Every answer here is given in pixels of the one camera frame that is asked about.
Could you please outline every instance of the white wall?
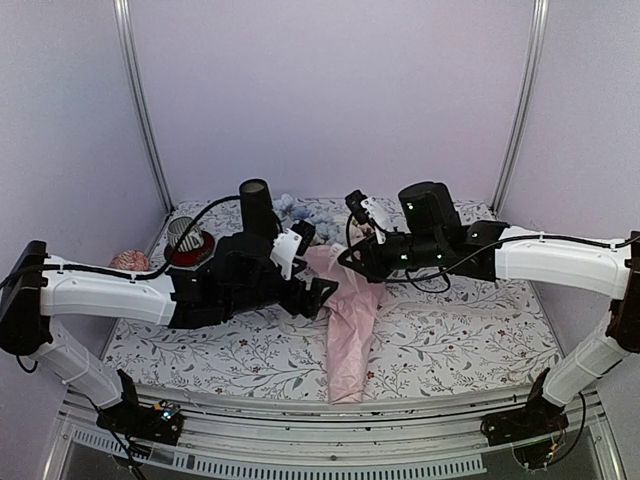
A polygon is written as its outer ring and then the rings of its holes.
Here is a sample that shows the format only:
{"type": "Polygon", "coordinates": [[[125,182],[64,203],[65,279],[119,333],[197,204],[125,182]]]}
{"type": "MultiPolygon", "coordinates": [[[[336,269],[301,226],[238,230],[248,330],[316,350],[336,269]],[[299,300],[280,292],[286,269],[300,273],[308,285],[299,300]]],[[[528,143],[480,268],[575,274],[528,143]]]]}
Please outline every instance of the white wall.
{"type": "Polygon", "coordinates": [[[531,0],[140,0],[131,12],[178,201],[256,176],[276,195],[395,196],[433,179],[490,199],[531,0]]]}
{"type": "MultiPolygon", "coordinates": [[[[112,2],[2,2],[0,45],[0,274],[31,239],[102,265],[145,249],[162,212],[112,2]]],[[[109,326],[70,327],[95,351],[109,326]]],[[[37,478],[63,395],[45,369],[26,375],[0,352],[0,478],[37,478]]]]}
{"type": "MultiPolygon", "coordinates": [[[[503,217],[549,232],[626,237],[640,229],[640,3],[551,2],[540,71],[503,217]]],[[[607,299],[541,285],[573,348],[607,299]]],[[[640,478],[640,359],[598,387],[629,478],[640,478]]]]}

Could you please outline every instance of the leaf pattern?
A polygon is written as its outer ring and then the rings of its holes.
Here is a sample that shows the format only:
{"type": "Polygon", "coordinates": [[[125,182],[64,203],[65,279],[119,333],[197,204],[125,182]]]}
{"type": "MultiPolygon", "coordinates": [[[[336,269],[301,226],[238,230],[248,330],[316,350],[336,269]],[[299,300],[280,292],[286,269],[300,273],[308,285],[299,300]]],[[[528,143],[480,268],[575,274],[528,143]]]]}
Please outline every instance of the leaf pattern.
{"type": "MultiPolygon", "coordinates": [[[[392,223],[404,229],[399,204],[378,199],[392,223]]],[[[331,215],[341,228],[348,211],[340,200],[301,201],[312,213],[331,215]]],[[[195,216],[206,203],[185,202],[175,216],[195,216]]],[[[491,219],[476,202],[456,204],[463,223],[491,219]]],[[[214,237],[239,231],[236,203],[204,216],[214,237]]],[[[163,261],[166,234],[151,256],[163,261]]],[[[312,272],[303,274],[307,278],[312,272]]],[[[388,288],[380,309],[365,379],[365,399],[451,395],[522,385],[559,360],[558,348],[527,282],[481,282],[452,277],[445,294],[410,285],[388,288]]],[[[442,286],[439,279],[428,289],[442,286]]],[[[106,362],[138,382],[189,391],[322,400],[327,398],[327,315],[291,318],[277,306],[237,315],[224,325],[171,330],[119,320],[106,362]]]]}

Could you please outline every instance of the pink ball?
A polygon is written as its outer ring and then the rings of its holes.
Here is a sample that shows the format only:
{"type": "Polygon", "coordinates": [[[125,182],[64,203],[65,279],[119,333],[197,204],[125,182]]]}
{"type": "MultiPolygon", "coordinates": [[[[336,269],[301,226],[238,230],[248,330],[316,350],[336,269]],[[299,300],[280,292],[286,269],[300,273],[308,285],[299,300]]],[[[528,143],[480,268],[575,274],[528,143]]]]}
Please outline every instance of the pink ball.
{"type": "Polygon", "coordinates": [[[149,270],[149,258],[137,250],[125,250],[113,257],[109,266],[118,270],[146,272],[149,270]]]}

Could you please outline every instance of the pink bag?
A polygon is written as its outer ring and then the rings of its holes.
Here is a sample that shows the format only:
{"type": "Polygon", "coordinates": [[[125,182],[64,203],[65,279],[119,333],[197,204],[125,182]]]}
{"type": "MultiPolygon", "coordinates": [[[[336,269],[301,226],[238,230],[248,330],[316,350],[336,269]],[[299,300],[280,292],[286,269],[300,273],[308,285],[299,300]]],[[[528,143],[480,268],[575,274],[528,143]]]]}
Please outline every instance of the pink bag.
{"type": "Polygon", "coordinates": [[[340,283],[326,306],[331,310],[327,332],[329,402],[361,402],[373,340],[373,322],[384,300],[383,284],[368,283],[360,274],[337,262],[345,248],[334,244],[307,250],[305,260],[316,273],[340,283]]]}

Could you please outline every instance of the floral pattern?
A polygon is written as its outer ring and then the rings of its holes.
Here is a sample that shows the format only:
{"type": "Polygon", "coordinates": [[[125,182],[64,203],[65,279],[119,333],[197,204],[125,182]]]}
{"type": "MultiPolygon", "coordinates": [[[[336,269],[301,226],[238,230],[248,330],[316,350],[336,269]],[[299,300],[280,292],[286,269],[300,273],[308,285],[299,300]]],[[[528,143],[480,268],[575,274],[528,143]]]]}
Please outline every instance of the floral pattern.
{"type": "MultiPolygon", "coordinates": [[[[396,201],[379,199],[405,228],[396,201]]],[[[307,199],[311,215],[330,216],[344,237],[343,202],[307,199]]],[[[175,216],[195,216],[206,203],[185,202],[175,216]]],[[[293,205],[287,202],[286,207],[293,205]]],[[[481,203],[456,204],[463,223],[490,219],[481,203]]],[[[203,218],[214,237],[241,229],[239,206],[224,204],[203,218]]],[[[163,262],[163,234],[151,257],[163,262]]],[[[365,378],[365,400],[450,395],[530,383],[559,360],[558,348],[527,282],[452,277],[444,294],[389,286],[380,307],[365,378]]],[[[443,284],[439,279],[430,290],[443,284]]],[[[325,312],[291,318],[277,306],[237,315],[226,324],[171,330],[121,319],[106,361],[138,382],[211,394],[326,400],[325,312]]]]}

